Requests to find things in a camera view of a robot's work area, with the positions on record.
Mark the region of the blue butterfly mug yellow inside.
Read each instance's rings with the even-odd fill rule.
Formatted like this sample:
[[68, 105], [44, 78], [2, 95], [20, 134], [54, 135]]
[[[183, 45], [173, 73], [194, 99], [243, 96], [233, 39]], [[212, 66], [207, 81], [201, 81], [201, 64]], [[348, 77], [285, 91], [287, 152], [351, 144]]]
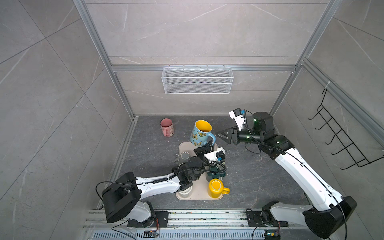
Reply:
[[195, 122], [194, 128], [190, 136], [190, 142], [196, 147], [201, 147], [208, 143], [209, 139], [212, 140], [212, 145], [216, 143], [216, 137], [212, 133], [212, 125], [205, 120], [198, 120]]

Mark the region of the pink mug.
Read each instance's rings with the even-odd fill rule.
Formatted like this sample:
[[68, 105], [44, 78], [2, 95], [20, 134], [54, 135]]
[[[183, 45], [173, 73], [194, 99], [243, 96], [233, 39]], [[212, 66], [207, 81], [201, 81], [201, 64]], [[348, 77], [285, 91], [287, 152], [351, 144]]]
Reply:
[[165, 137], [172, 137], [174, 135], [174, 125], [171, 119], [162, 119], [160, 126]]

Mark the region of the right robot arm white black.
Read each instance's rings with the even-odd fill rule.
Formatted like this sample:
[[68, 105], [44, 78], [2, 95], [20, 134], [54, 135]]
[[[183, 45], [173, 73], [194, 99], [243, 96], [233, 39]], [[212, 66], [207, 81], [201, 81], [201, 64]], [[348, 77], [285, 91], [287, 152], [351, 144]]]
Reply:
[[351, 197], [344, 197], [332, 188], [304, 160], [294, 144], [285, 136], [275, 132], [274, 119], [267, 112], [252, 115], [253, 127], [248, 126], [247, 111], [239, 108], [229, 113], [236, 126], [219, 131], [216, 136], [228, 144], [256, 144], [261, 152], [267, 154], [280, 165], [307, 196], [309, 205], [288, 205], [272, 201], [262, 208], [261, 219], [264, 224], [291, 222], [310, 229], [322, 239], [329, 238], [347, 220], [357, 207]]

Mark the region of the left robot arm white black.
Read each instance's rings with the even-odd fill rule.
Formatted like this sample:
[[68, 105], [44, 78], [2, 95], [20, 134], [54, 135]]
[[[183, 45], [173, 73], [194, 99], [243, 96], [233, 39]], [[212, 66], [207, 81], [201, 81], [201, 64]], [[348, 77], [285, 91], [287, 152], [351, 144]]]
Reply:
[[224, 161], [226, 152], [223, 148], [214, 150], [209, 141], [194, 149], [195, 155], [170, 174], [158, 177], [141, 178], [128, 172], [114, 182], [110, 182], [102, 193], [106, 221], [116, 223], [128, 218], [129, 227], [145, 228], [151, 226], [156, 213], [149, 202], [143, 200], [155, 195], [185, 191], [198, 181], [202, 174], [221, 174], [226, 172]]

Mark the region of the grey mug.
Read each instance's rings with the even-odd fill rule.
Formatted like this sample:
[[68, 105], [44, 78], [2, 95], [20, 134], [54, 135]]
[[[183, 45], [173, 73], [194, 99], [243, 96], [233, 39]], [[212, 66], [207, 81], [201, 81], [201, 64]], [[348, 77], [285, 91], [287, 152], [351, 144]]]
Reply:
[[189, 152], [182, 152], [179, 155], [179, 164], [187, 163], [190, 158], [191, 158], [191, 155]]

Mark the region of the dark green mug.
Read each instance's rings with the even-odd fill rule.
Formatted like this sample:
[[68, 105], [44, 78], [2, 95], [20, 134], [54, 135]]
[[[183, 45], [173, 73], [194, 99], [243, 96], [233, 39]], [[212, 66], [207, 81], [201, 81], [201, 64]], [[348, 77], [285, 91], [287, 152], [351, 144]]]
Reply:
[[217, 171], [221, 170], [220, 166], [210, 167], [209, 171], [214, 171], [213, 173], [207, 173], [206, 180], [207, 182], [210, 182], [212, 179], [219, 179], [223, 180], [223, 178], [226, 176], [226, 172], [223, 173], [217, 173]]

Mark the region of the white mug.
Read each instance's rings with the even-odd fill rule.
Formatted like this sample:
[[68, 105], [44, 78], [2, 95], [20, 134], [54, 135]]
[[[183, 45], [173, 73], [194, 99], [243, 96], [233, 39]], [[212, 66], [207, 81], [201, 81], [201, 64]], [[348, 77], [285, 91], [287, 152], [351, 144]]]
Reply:
[[184, 191], [180, 191], [178, 192], [178, 196], [183, 199], [188, 198], [191, 195], [192, 190], [193, 190], [193, 187], [190, 187]]

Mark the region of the beige plastic tray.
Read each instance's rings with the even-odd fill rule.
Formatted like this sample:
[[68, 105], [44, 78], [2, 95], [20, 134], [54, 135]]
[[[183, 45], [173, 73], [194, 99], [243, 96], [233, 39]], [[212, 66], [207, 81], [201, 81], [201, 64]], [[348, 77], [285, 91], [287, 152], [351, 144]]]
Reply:
[[[185, 142], [185, 143], [181, 143], [179, 145], [179, 155], [182, 153], [182, 152], [189, 152], [191, 157], [195, 156], [196, 154], [194, 153], [194, 149], [196, 148], [196, 146], [192, 145], [191, 142]], [[209, 182], [207, 182], [206, 180], [206, 175], [207, 173], [203, 173], [200, 178], [193, 182], [193, 190], [191, 192], [191, 195], [188, 197], [188, 198], [180, 198], [178, 196], [178, 193], [176, 193], [176, 196], [179, 200], [182, 200], [182, 201], [192, 201], [192, 200], [220, 200], [220, 199], [213, 199], [209, 196], [209, 193], [208, 193], [208, 190], [209, 190]]]

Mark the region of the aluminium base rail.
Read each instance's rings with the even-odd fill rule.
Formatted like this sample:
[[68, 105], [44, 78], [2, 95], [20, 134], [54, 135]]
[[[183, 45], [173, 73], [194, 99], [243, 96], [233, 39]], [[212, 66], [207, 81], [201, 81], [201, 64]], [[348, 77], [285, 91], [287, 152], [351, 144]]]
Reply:
[[81, 240], [317, 240], [308, 228], [289, 222], [262, 224], [260, 210], [157, 210], [146, 228], [128, 219], [107, 224], [102, 210], [92, 210]]

